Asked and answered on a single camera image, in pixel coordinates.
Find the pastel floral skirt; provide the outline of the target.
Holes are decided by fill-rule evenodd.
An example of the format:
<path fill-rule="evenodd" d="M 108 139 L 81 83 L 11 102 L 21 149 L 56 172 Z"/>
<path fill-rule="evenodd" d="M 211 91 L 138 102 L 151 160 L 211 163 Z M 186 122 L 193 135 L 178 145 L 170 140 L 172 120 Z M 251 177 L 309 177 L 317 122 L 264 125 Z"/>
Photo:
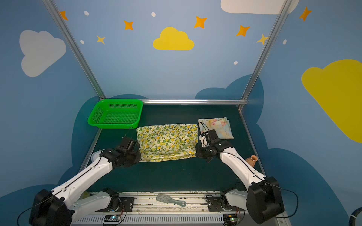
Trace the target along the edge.
<path fill-rule="evenodd" d="M 234 139 L 230 121 L 226 118 L 198 119 L 200 132 L 215 130 L 220 139 Z"/>

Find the green lemon print skirt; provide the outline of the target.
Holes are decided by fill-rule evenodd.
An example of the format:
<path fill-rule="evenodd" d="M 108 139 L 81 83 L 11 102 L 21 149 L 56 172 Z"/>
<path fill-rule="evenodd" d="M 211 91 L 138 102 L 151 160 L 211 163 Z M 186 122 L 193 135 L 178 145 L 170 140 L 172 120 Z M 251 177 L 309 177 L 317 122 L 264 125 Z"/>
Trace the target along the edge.
<path fill-rule="evenodd" d="M 196 156 L 198 125 L 166 124 L 139 127 L 136 130 L 141 160 L 165 162 Z"/>

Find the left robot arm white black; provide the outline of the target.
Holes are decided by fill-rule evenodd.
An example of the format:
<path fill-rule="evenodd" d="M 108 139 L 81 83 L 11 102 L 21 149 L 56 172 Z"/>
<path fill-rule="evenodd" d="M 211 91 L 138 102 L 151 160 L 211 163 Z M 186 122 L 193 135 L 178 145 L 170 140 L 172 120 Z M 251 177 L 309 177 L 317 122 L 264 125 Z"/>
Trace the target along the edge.
<path fill-rule="evenodd" d="M 80 196 L 100 178 L 116 168 L 127 168 L 141 160 L 139 150 L 121 146 L 92 154 L 92 163 L 67 182 L 48 191 L 41 190 L 34 198 L 29 224 L 32 226 L 70 226 L 77 220 L 99 210 L 123 210 L 119 193 L 105 189 L 85 199 Z"/>

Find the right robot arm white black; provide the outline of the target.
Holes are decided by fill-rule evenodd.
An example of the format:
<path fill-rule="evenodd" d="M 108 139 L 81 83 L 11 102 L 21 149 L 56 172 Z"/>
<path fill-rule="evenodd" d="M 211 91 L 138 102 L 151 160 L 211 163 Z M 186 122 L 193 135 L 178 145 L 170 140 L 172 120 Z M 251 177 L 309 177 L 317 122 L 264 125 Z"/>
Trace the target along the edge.
<path fill-rule="evenodd" d="M 228 141 L 207 145 L 197 144 L 196 151 L 197 157 L 208 160 L 219 156 L 247 189 L 246 191 L 232 189 L 221 193 L 224 209 L 237 207 L 247 211 L 252 220 L 259 225 L 271 218 L 279 218 L 279 215 L 285 211 L 282 188 L 278 181 L 254 169 Z"/>

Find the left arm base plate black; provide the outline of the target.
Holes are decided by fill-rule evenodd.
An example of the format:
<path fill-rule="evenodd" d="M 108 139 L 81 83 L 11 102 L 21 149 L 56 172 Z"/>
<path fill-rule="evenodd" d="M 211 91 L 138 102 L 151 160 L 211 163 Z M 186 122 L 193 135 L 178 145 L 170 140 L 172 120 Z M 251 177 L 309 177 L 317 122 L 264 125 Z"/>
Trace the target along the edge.
<path fill-rule="evenodd" d="M 132 212 L 134 201 L 134 197 L 112 198 L 109 206 L 104 209 L 104 212 Z"/>

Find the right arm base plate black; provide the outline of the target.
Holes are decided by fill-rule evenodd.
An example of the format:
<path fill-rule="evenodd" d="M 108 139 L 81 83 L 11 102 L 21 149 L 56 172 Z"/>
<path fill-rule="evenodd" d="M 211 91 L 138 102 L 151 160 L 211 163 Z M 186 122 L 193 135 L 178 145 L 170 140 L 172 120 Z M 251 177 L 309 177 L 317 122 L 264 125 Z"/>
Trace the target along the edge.
<path fill-rule="evenodd" d="M 207 195 L 205 197 L 205 201 L 208 206 L 209 212 L 237 212 L 237 211 L 245 211 L 242 208 L 231 206 L 228 201 L 226 200 L 226 197 L 224 196 L 210 196 Z"/>

